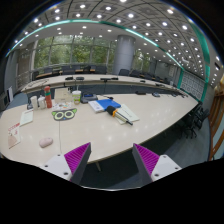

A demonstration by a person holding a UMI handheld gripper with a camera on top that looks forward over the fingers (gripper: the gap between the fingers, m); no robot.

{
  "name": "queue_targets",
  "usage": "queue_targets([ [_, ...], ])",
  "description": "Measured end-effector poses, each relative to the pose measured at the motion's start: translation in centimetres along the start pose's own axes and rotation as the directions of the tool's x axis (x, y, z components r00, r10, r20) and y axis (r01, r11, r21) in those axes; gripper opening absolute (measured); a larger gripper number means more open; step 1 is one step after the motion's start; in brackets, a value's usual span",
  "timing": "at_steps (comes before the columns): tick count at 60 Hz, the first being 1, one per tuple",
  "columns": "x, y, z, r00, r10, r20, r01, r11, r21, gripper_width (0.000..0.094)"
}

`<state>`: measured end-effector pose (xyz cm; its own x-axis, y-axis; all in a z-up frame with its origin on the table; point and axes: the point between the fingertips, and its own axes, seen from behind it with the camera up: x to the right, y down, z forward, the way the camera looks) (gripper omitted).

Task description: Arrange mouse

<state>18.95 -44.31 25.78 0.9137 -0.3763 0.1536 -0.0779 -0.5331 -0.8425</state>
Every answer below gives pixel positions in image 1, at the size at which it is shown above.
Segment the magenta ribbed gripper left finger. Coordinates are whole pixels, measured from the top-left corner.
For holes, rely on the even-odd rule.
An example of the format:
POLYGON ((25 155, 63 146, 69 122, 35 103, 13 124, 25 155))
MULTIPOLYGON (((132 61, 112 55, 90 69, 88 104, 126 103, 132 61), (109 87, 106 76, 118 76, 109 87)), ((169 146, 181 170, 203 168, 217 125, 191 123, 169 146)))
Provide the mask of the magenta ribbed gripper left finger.
POLYGON ((42 166, 42 169, 72 183, 79 184, 90 154, 91 144, 86 143, 66 154, 53 156, 42 166))

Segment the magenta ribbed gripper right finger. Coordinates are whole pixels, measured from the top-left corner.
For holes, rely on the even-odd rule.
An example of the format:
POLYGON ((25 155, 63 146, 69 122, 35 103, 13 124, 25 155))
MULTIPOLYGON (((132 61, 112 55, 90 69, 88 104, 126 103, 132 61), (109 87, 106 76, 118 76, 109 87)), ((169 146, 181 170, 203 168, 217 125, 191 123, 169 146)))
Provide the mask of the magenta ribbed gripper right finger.
POLYGON ((143 185, 181 170, 168 155, 158 155, 141 145, 133 144, 132 153, 143 185))

